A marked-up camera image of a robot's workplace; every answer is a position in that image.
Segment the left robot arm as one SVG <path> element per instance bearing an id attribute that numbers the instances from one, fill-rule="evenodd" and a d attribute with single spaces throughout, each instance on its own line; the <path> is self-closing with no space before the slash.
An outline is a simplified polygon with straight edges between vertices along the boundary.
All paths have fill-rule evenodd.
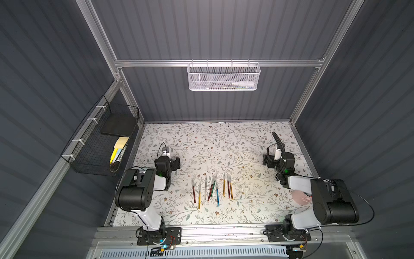
<path id="1" fill-rule="evenodd" d="M 167 191 L 171 174 L 181 168 L 179 157 L 163 155 L 155 159 L 155 168 L 133 166 L 124 171 L 115 189 L 115 205 L 138 216 L 143 229 L 164 234 L 165 221 L 152 206 L 155 191 Z"/>

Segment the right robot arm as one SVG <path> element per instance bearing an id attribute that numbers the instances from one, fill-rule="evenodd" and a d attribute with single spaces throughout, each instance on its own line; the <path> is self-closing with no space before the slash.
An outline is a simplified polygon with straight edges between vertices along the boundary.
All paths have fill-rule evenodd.
<path id="1" fill-rule="evenodd" d="M 328 224 L 354 224 L 360 215 L 342 180 L 324 180 L 295 173 L 295 157 L 278 150 L 276 155 L 263 155 L 263 165 L 276 172 L 276 180 L 286 189 L 305 196 L 311 209 L 289 214 L 282 223 L 285 234 L 322 227 Z"/>

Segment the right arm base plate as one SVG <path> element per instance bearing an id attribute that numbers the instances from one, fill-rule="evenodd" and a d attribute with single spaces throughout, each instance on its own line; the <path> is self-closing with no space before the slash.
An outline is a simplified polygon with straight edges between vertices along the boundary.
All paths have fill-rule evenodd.
<path id="1" fill-rule="evenodd" d="M 302 242 L 306 243 L 312 238 L 305 230 L 297 230 L 284 227 L 282 224 L 267 224 L 263 234 L 267 236 L 269 242 Z"/>

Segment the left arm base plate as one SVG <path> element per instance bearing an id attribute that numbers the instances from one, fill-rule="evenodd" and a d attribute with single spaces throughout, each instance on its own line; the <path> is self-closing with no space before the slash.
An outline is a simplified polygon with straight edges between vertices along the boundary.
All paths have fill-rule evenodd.
<path id="1" fill-rule="evenodd" d="M 149 232 L 140 227 L 136 232 L 138 246 L 152 245 L 179 245 L 181 243 L 182 228 L 168 227 L 155 232 Z"/>

